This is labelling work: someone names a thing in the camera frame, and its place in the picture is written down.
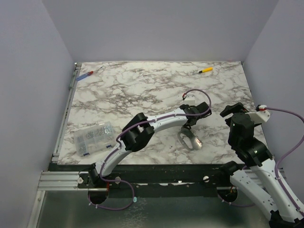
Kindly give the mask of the metal carabiner with key rings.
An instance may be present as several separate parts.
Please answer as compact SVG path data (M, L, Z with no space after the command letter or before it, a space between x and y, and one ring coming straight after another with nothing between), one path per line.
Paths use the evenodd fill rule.
M177 137L181 145L188 151L197 151L203 146L203 142L191 131L190 128L181 127Z

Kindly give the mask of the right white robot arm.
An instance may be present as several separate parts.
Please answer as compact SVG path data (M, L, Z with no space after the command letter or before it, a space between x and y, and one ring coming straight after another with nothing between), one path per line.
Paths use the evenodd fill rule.
M266 105L248 111L242 103L227 105L220 113L229 126L228 144L261 181L257 185L245 170L234 161L224 164L218 174L219 182L232 184L243 192L268 219L272 228L302 228L304 205L279 173L278 162L267 146L254 137L255 127L266 123L271 116Z

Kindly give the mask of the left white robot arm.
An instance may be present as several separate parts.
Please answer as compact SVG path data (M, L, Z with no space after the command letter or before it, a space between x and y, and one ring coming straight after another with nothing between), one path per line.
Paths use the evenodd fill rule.
M210 105L203 102L197 106L182 104L174 111L156 116L146 116L144 113L137 114L117 136L117 144L112 147L110 153L101 161L94 162L88 171L88 181L95 187L105 187L105 177L109 176L115 166L127 155L138 152L147 146L150 139L157 132L180 127L178 136L181 134L190 138L193 145L199 140L192 133L191 127L198 120L212 114Z

